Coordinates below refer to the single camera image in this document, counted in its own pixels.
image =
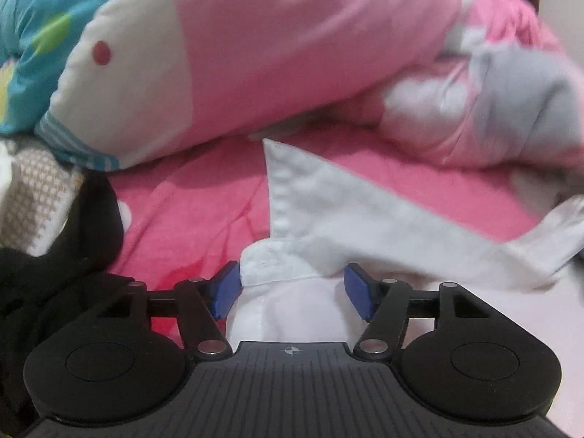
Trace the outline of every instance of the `houndstooth fabric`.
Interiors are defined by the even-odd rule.
[[[0,142],[19,171],[6,199],[0,246],[33,256],[45,254],[65,224],[83,174],[57,162],[35,138],[11,137]]]

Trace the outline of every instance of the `gray fabric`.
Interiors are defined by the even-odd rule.
[[[483,81],[474,130],[494,164],[553,164],[582,146],[577,93],[556,55],[520,48],[475,55],[471,75]]]

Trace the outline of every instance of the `green polka dot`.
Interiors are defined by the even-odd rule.
[[[41,55],[54,51],[65,40],[70,31],[70,14],[60,13],[52,16],[32,40],[34,54]]]

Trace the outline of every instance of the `white cloth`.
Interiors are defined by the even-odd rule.
[[[18,167],[14,158],[8,154],[4,143],[0,142],[0,232],[6,212],[8,194],[18,181]]]
[[[456,281],[480,288],[484,300],[554,349],[565,380],[551,417],[569,433],[584,433],[576,422],[584,392],[574,386],[584,383],[576,351],[584,347],[573,341],[584,326],[580,287],[574,281],[554,286],[584,247],[581,198],[499,245],[302,150],[266,141],[265,151],[271,237],[242,254],[244,289],[227,327],[234,348],[240,341],[345,341],[352,347],[365,324],[343,288],[342,269],[350,261],[375,276]],[[544,287],[551,289],[533,292]],[[409,339],[424,325],[410,329]]]

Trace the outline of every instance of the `black fabric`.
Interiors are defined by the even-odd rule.
[[[116,194],[103,174],[91,173],[47,254],[0,249],[1,431],[14,436],[36,419],[22,378],[32,349],[128,282],[100,273],[122,240]]]

